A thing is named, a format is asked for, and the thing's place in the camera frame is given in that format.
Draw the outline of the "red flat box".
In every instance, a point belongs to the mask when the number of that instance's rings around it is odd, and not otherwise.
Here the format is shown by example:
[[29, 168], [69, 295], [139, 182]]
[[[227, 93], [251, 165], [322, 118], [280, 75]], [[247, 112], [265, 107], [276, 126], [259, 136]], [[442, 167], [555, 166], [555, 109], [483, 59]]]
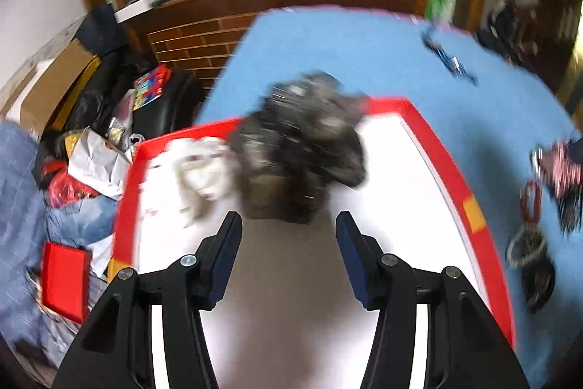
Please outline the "red flat box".
[[82, 325], [89, 314], [91, 253], [47, 242], [43, 247], [40, 288], [47, 309]]

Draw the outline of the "red rimmed white tray box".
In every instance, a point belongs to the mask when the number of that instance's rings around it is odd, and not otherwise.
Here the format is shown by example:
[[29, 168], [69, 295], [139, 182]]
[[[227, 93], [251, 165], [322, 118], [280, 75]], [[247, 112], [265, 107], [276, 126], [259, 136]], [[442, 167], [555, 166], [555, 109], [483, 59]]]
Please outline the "red rimmed white tray box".
[[516, 339], [503, 262], [453, 158], [413, 103], [372, 98], [358, 125], [367, 177], [330, 187], [313, 220], [243, 221], [225, 298], [203, 320], [222, 388], [360, 388], [379, 315], [356, 300], [336, 241], [348, 211], [383, 252], [458, 268]]

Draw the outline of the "blue denim cloth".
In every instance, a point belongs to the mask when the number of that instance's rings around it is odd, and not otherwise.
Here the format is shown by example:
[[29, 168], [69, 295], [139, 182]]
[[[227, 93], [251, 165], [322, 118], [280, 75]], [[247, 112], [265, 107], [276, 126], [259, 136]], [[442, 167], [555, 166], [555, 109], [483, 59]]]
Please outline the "blue denim cloth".
[[85, 248], [108, 238], [118, 204], [99, 195], [50, 207], [32, 177], [38, 148], [19, 125], [1, 123], [1, 334], [57, 367], [77, 329], [43, 313], [30, 271], [40, 268], [47, 242]]

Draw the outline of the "white fabric accessory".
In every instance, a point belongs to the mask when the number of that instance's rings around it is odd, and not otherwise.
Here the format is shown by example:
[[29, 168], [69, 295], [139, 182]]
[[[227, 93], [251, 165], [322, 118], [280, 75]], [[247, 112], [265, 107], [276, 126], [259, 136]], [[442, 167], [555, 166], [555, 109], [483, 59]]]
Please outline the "white fabric accessory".
[[173, 168], [186, 226], [207, 214], [211, 203], [234, 189], [237, 163], [228, 143], [218, 137], [179, 138], [167, 143], [165, 158]]

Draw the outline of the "crumpled white paper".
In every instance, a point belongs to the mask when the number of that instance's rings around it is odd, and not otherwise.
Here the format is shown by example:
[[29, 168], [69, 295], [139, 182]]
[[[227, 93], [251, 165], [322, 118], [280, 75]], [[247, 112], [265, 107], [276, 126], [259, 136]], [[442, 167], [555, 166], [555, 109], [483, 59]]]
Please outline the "crumpled white paper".
[[119, 201], [130, 162], [121, 151], [90, 128], [80, 135], [68, 162], [68, 174], [107, 198]]

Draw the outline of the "red white patterned cloth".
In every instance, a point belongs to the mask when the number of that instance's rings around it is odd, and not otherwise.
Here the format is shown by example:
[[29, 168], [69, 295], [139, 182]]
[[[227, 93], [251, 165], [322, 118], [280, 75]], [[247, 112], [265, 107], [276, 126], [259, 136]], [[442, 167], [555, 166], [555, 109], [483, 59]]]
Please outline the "red white patterned cloth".
[[579, 231], [582, 226], [582, 138], [555, 142], [549, 148], [531, 151], [536, 177], [555, 201], [561, 232]]

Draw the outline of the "blue felt table cover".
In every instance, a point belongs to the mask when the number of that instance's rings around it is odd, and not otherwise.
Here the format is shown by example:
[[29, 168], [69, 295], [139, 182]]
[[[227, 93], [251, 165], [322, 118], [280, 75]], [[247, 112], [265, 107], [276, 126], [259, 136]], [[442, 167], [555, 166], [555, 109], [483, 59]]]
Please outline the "blue felt table cover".
[[554, 95], [535, 75], [508, 65], [470, 36], [436, 33], [479, 85], [454, 78], [425, 49], [424, 25], [390, 14], [336, 8], [264, 14], [204, 103], [198, 123], [243, 116], [272, 84], [323, 70], [353, 93], [409, 99], [451, 154], [503, 258], [521, 225], [519, 191], [533, 147], [575, 135]]

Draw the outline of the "dark fabric accessory pile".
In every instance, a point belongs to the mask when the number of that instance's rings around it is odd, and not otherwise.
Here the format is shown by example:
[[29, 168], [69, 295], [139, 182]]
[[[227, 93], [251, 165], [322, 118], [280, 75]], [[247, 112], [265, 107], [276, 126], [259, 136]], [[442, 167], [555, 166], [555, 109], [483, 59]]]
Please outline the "dark fabric accessory pile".
[[274, 84], [229, 138], [245, 214], [307, 224], [331, 184], [362, 184], [367, 170], [356, 127], [368, 102], [345, 95], [341, 82], [323, 71]]

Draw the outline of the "colourful red booklet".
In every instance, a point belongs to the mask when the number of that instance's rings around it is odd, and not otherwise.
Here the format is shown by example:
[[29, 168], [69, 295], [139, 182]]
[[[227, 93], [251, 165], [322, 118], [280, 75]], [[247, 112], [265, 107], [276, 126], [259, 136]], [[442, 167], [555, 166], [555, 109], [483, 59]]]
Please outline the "colourful red booklet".
[[134, 82], [133, 110], [139, 110], [158, 99], [172, 76], [172, 70], [161, 64]]

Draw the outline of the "cardboard box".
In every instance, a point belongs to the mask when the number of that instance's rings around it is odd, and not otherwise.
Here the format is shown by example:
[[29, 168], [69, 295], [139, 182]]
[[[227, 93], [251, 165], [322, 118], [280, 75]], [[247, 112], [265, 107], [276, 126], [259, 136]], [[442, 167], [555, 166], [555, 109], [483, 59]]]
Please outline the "cardboard box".
[[50, 63], [22, 102], [20, 126], [39, 138], [47, 129], [62, 131], [80, 93], [101, 64], [74, 39]]

